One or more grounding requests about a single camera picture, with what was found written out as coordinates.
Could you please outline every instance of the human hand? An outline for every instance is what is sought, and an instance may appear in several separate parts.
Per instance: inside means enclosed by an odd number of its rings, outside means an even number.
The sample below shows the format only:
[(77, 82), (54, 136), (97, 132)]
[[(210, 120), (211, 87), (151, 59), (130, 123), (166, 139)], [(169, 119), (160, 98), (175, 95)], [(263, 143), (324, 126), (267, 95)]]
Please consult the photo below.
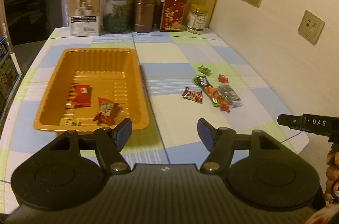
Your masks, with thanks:
[[(325, 190), (325, 200), (328, 201), (332, 198), (331, 187), (333, 182), (339, 178), (339, 152), (333, 156), (333, 152), (330, 151), (326, 157), (326, 164), (328, 168), (326, 171), (327, 181), (326, 181), (326, 190)], [(333, 192), (336, 192), (339, 189), (339, 182), (335, 184)]]

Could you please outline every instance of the tray rim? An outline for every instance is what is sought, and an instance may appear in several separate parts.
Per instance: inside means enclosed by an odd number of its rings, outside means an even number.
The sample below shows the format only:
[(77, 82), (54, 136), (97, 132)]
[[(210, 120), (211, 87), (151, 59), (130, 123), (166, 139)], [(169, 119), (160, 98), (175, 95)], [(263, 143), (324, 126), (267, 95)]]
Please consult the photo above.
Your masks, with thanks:
[[(143, 88), (142, 88), (142, 83), (141, 83), (142, 76), (141, 76), (140, 67), (139, 67), (138, 54), (137, 54), (136, 50), (132, 49), (132, 48), (68, 48), (68, 49), (65, 49), (62, 52), (57, 64), (55, 65), (55, 68), (54, 68), (53, 73), (50, 77), (50, 80), (48, 81), (47, 87), (46, 87), (45, 92), (44, 92), (42, 99), (40, 101), (38, 111), (35, 115), (33, 127), (37, 130), (55, 131), (55, 132), (58, 132), (58, 133), (64, 132), (64, 131), (69, 130), (69, 129), (74, 129), (74, 130), (77, 130), (79, 133), (83, 133), (83, 134), (89, 134), (92, 131), (103, 127), (103, 126), (83, 126), (82, 127), (82, 126), (68, 126), (68, 125), (62, 125), (62, 126), (60, 126), (60, 125), (43, 125), (43, 124), (40, 123), (42, 109), (45, 107), (46, 98), (47, 98), (47, 96), (50, 92), (50, 88), (51, 88), (51, 86), (52, 86), (52, 84), (55, 80), (57, 70), (59, 70), (59, 67), (60, 67), (62, 61), (64, 60), (66, 54), (71, 52), (71, 51), (77, 51), (77, 50), (100, 50), (100, 51), (102, 51), (102, 50), (111, 50), (111, 51), (114, 50), (114, 51), (128, 51), (128, 52), (132, 53), (133, 68), (136, 69), (135, 70), (135, 78), (137, 80), (137, 93), (136, 94), (137, 94), (138, 99), (140, 101), (140, 111), (141, 111), (141, 121), (140, 121), (140, 123), (133, 125), (133, 130), (146, 128), (149, 125), (150, 120), (149, 120), (149, 117), (148, 117), (148, 110), (147, 110), (147, 107), (146, 107), (145, 96), (144, 96), (144, 93), (143, 93)], [(106, 124), (104, 126), (110, 127), (110, 128), (116, 127), (116, 125), (108, 126)]]

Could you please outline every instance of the round black disc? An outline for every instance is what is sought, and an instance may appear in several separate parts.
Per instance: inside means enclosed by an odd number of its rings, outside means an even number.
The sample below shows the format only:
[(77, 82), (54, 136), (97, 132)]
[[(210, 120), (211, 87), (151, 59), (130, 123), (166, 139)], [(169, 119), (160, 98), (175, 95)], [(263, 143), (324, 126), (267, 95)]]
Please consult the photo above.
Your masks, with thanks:
[(235, 163), (226, 179), (243, 201), (271, 210), (308, 205), (319, 189), (317, 173), (302, 160), (288, 162), (249, 156)]
[(104, 182), (102, 169), (81, 156), (34, 156), (11, 178), (18, 203), (43, 210), (61, 210), (94, 197)]

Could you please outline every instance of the yellow lid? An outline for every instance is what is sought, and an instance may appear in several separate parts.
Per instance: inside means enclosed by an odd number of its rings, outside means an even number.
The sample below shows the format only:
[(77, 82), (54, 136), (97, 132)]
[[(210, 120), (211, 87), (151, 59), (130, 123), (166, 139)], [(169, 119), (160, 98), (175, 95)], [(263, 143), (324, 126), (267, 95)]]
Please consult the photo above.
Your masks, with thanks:
[(198, 5), (198, 4), (192, 4), (191, 5), (191, 9), (193, 11), (204, 13), (204, 14), (208, 13), (208, 10), (207, 10), (207, 8), (205, 6)]

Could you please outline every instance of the table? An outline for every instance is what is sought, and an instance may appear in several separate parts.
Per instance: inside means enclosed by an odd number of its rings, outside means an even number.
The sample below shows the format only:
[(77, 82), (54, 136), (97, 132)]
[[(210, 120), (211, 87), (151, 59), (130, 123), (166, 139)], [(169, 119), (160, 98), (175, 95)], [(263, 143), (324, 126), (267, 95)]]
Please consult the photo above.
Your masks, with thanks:
[[(17, 207), (10, 185), (15, 168), (57, 136), (33, 129), (33, 120), (59, 57), (65, 49), (88, 47), (137, 51), (150, 125), (133, 131), (122, 151), (131, 167), (135, 163), (195, 163), (199, 168), (208, 155), (196, 131), (199, 118), (214, 127), (231, 127), (242, 134), (263, 129), (296, 153), (308, 143), (305, 133), (276, 123), (277, 116), (290, 114), (289, 110), (256, 72), (209, 29), (203, 35), (154, 31), (70, 37), (69, 28), (57, 28), (24, 77), (4, 126), (0, 140), (0, 212), (10, 213)], [(212, 85), (217, 84), (219, 73), (229, 78), (243, 101), (242, 107), (227, 114), (213, 107), (205, 94), (202, 104), (182, 99), (186, 87), (199, 90), (192, 79), (199, 74), (197, 67), (201, 64), (213, 70), (214, 75), (208, 78)], [(93, 151), (81, 151), (81, 155), (96, 162)], [(247, 155), (247, 151), (237, 151), (233, 162)]]

